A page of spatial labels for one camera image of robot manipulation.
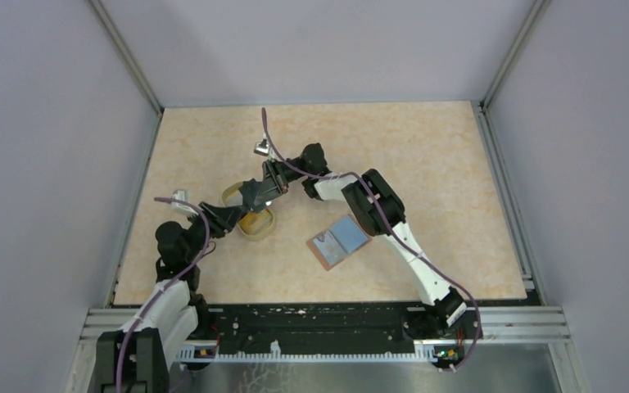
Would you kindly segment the beige oval card tray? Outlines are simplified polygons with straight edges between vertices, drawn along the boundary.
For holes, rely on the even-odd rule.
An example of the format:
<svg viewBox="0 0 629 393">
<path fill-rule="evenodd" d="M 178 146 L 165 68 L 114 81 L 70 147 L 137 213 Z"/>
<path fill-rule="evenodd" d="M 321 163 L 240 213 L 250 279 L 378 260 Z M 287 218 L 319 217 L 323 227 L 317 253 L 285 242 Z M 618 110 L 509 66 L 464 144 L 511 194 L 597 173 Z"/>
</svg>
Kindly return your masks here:
<svg viewBox="0 0 629 393">
<path fill-rule="evenodd" d="M 239 191 L 241 183 L 224 189 L 220 200 L 226 207 L 240 206 L 242 204 L 242 194 Z M 249 212 L 238 221 L 238 230 L 248 240 L 257 242 L 268 237 L 276 228 L 276 218 L 269 209 L 260 212 Z"/>
</svg>

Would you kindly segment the brown leather card holder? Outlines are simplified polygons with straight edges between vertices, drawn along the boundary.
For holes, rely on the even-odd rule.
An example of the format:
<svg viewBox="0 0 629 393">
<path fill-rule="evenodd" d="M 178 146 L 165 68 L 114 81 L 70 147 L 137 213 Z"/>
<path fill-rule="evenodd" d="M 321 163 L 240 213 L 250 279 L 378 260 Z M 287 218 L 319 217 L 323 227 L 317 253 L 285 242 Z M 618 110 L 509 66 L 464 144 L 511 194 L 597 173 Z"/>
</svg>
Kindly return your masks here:
<svg viewBox="0 0 629 393">
<path fill-rule="evenodd" d="M 330 271 L 371 241 L 355 217 L 345 215 L 305 244 L 323 269 Z"/>
</svg>

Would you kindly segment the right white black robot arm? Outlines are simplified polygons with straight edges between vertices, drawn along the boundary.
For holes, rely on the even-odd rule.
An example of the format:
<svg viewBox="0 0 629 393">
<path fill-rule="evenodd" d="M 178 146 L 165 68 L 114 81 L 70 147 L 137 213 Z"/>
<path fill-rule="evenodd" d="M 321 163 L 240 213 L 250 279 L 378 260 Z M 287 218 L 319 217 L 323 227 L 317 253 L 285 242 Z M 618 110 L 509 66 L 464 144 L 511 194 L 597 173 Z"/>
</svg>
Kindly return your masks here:
<svg viewBox="0 0 629 393">
<path fill-rule="evenodd" d="M 309 198 L 345 202 L 361 229 L 387 240 L 410 269 L 420 300 L 431 309 L 428 326 L 432 333 L 450 337 L 458 330 L 467 310 L 459 288 L 432 266 L 411 231 L 404 203 L 377 170 L 336 174 L 329 169 L 319 143 L 305 146 L 299 156 L 289 159 L 266 140 L 258 142 L 254 152 L 265 158 L 262 179 L 245 181 L 239 188 L 250 210 L 263 210 L 299 179 Z"/>
</svg>

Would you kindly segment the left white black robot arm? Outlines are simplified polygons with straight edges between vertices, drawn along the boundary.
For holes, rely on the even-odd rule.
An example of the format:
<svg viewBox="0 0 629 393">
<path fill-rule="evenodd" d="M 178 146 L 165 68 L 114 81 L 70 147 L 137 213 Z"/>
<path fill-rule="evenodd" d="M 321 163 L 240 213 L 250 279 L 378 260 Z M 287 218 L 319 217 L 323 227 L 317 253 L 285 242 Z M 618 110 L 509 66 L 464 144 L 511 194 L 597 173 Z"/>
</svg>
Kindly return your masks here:
<svg viewBox="0 0 629 393">
<path fill-rule="evenodd" d="M 232 232 L 249 210 L 168 197 L 162 202 L 188 208 L 190 224 L 167 221 L 156 229 L 156 284 L 130 319 L 97 339 L 96 392 L 169 391 L 170 369 L 183 343 L 206 337 L 213 327 L 206 302 L 196 293 L 198 263 L 210 241 Z"/>
</svg>

